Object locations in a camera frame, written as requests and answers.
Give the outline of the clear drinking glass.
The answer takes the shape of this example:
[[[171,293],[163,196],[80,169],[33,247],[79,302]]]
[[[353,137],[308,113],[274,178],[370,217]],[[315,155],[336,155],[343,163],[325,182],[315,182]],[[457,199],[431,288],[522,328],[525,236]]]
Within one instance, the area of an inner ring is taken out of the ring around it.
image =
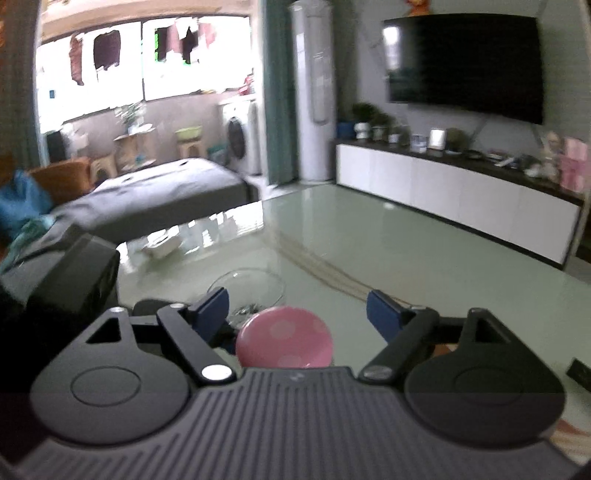
[[[263,310],[284,304],[286,283],[280,275],[266,269],[240,268],[218,277],[208,293],[224,288],[229,296],[226,322],[235,330]]]

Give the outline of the white photo frame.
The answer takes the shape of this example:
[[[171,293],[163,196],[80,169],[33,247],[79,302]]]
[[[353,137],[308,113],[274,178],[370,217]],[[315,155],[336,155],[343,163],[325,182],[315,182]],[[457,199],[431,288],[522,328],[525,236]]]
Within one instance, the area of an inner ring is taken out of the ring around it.
[[[433,128],[429,135],[428,149],[443,151],[446,147],[446,134],[445,129]]]

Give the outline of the black remote control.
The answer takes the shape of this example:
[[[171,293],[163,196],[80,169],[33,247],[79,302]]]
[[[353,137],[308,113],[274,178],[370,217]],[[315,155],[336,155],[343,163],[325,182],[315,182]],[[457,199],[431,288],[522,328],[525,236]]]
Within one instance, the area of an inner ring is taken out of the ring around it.
[[[591,369],[589,366],[574,358],[566,372],[567,376],[583,385],[591,382]]]

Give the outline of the white washing machine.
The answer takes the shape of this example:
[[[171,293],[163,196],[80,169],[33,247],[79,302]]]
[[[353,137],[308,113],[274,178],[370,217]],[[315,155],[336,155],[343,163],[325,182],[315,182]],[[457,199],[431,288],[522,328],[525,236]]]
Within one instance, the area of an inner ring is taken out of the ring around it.
[[[229,97],[218,104],[218,109],[226,167],[242,175],[262,175],[256,98],[253,95]]]

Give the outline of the grey sofa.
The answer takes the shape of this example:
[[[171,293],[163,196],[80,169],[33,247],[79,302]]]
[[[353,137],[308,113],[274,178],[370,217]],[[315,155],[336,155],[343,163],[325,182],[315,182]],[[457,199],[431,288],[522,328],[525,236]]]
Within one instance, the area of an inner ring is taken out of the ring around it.
[[[113,244],[211,216],[259,198],[216,163],[181,159],[90,182],[86,160],[1,173],[1,268],[88,233]]]

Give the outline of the potted plant white pot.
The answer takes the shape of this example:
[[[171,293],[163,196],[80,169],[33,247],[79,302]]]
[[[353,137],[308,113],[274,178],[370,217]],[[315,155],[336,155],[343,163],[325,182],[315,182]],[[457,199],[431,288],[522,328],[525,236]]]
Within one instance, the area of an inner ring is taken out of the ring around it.
[[[353,104],[352,115],[355,120],[353,129],[356,132],[356,140],[366,141],[370,139],[372,121],[376,114],[376,107],[373,104],[361,102]]]

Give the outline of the black wall television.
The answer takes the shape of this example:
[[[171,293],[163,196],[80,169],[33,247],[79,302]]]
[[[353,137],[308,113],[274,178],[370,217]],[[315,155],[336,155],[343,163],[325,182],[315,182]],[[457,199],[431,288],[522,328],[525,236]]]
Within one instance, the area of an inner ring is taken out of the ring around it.
[[[383,22],[389,101],[544,123],[534,17],[455,13]]]

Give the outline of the pink gift box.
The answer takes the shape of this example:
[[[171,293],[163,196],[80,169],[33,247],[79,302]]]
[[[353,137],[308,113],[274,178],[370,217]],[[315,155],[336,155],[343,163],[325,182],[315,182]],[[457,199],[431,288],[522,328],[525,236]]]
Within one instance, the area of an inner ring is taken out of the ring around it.
[[[583,193],[590,168],[589,147],[576,138],[565,137],[560,160],[560,186],[571,192]]]

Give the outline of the white standing air conditioner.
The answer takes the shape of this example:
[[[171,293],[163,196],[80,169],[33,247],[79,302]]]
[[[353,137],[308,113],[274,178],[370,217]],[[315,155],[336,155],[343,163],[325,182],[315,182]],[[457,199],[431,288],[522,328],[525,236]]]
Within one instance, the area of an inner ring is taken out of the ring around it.
[[[295,1],[290,5],[297,102],[298,175],[325,183],[335,177],[332,139],[337,127],[332,5]]]

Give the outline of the white game controller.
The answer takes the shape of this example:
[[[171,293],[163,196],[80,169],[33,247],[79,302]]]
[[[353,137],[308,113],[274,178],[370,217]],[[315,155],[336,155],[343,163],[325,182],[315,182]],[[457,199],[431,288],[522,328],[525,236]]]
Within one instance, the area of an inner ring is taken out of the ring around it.
[[[182,240],[177,237],[164,237],[158,241],[148,242],[143,248],[142,253],[152,259],[163,259],[177,250],[182,244]]]

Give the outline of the white tv cabinet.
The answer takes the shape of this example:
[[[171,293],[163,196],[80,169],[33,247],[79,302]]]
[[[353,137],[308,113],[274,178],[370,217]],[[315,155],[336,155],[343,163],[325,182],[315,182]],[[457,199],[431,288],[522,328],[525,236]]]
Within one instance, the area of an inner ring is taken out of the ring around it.
[[[517,172],[389,145],[335,142],[337,184],[456,224],[564,268],[584,200]]]

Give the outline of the pink jar lid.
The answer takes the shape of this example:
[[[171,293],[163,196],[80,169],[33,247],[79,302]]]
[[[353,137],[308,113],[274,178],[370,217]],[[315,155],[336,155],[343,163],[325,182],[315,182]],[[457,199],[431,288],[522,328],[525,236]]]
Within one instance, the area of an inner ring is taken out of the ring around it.
[[[253,315],[242,326],[235,354],[243,368],[325,368],[332,365],[334,340],[311,311],[280,306]]]

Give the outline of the green curtain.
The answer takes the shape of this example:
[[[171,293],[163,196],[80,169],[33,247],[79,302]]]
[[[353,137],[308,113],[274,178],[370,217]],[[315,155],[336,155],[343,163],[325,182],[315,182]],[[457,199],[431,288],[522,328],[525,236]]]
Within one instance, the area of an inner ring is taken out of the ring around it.
[[[289,1],[259,3],[266,165],[271,185],[297,179],[297,112]]]

